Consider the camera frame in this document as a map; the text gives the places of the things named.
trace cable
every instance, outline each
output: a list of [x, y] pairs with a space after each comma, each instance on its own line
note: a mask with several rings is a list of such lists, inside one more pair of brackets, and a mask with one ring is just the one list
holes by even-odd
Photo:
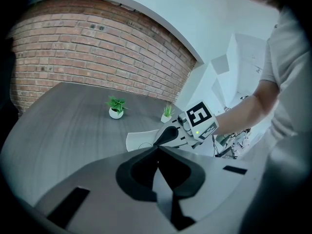
[[214, 156], [215, 156], [215, 152], [219, 155], [219, 150], [218, 148], [215, 146], [215, 137], [212, 135], [213, 137], [213, 143], [214, 143]]
[[138, 149], [140, 149], [141, 145], [143, 145], [143, 144], [149, 144], [149, 145], [151, 145], [151, 147], [153, 146], [151, 143], [144, 142], [144, 143], [140, 144], [140, 146], [138, 147]]

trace black plastic part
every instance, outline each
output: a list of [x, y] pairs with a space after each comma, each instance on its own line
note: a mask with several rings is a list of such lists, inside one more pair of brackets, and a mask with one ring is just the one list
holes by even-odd
[[192, 218], [183, 215], [178, 198], [175, 195], [172, 201], [172, 213], [170, 221], [179, 231], [191, 226], [192, 224], [195, 224], [195, 221]]
[[51, 222], [66, 228], [80, 205], [89, 194], [89, 190], [76, 187], [47, 217]]
[[181, 118], [178, 117], [178, 118], [177, 118], [177, 121], [178, 121], [181, 125], [183, 125], [183, 123], [186, 122], [186, 119], [185, 119], [185, 120], [182, 120]]
[[245, 173], [247, 172], [247, 169], [238, 168], [238, 167], [234, 167], [234, 166], [225, 166], [225, 167], [223, 167], [223, 169], [226, 171], [230, 171], [230, 172], [242, 174], [242, 175], [245, 175]]
[[122, 163], [117, 169], [116, 181], [131, 198], [157, 202], [156, 193], [152, 191], [157, 168], [177, 199], [194, 196], [206, 178], [198, 164], [165, 147], [153, 147]]
[[135, 200], [157, 202], [156, 193], [152, 191], [158, 167], [156, 150], [157, 147], [152, 147], [122, 163], [117, 169], [117, 184]]
[[167, 127], [162, 134], [160, 135], [160, 137], [158, 138], [158, 140], [156, 140], [156, 142], [154, 143], [154, 146], [159, 146], [162, 144], [165, 144], [169, 141], [172, 141], [174, 139], [176, 139], [179, 135], [179, 131], [176, 127], [174, 126], [170, 126]]
[[[197, 113], [198, 111], [200, 112], [200, 110], [205, 111], [206, 117], [204, 117], [202, 113]], [[195, 127], [195, 126], [203, 123], [204, 121], [206, 121], [212, 117], [211, 114], [209, 113], [208, 108], [205, 106], [205, 104], [203, 102], [200, 102], [196, 106], [194, 106], [191, 109], [189, 109], [188, 111], [186, 111], [186, 114], [190, 119], [190, 123], [191, 123], [192, 127]]]
[[205, 170], [166, 147], [159, 149], [159, 169], [177, 199], [195, 196], [205, 182]]

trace potted plant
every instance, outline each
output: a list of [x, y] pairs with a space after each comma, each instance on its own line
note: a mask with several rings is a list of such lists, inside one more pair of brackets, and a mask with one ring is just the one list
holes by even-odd
[[166, 123], [168, 122], [171, 117], [172, 117], [172, 114], [174, 113], [174, 109], [172, 109], [172, 104], [167, 104], [165, 107], [164, 107], [164, 113], [161, 117], [161, 122], [163, 123]]
[[113, 119], [119, 119], [123, 116], [123, 110], [128, 109], [124, 107], [125, 100], [124, 99], [117, 99], [114, 96], [109, 96], [109, 101], [106, 102], [107, 105], [110, 106], [109, 115]]

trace sleeve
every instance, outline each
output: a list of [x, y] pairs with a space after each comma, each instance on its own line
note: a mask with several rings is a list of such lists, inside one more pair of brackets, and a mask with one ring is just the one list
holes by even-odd
[[264, 67], [260, 80], [268, 80], [277, 83], [273, 73], [273, 66], [271, 61], [271, 49], [268, 43], [265, 51]]

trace person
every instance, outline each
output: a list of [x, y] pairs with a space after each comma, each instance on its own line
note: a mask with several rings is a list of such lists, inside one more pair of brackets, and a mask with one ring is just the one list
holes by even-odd
[[[267, 41], [265, 64], [258, 87], [251, 96], [216, 117], [219, 128], [214, 135], [240, 132], [255, 126], [275, 107], [283, 91], [296, 80], [298, 74], [307, 66], [311, 67], [309, 43], [290, 8], [278, 0], [253, 1], [279, 10], [278, 24]], [[261, 139], [261, 146], [251, 148], [245, 159], [251, 160], [256, 150], [268, 150], [279, 140], [296, 134], [294, 120], [290, 119], [283, 103], [278, 103], [271, 126]]]

